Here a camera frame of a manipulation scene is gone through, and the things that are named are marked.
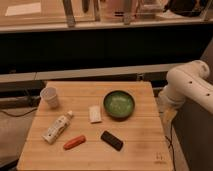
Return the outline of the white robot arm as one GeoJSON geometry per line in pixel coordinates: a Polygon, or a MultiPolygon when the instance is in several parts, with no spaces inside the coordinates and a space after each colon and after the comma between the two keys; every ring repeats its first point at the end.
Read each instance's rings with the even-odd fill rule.
{"type": "Polygon", "coordinates": [[[202,60],[194,60],[170,69],[167,85],[159,93],[166,107],[180,108],[190,98],[213,114],[213,85],[206,81],[209,66],[202,60]]]}

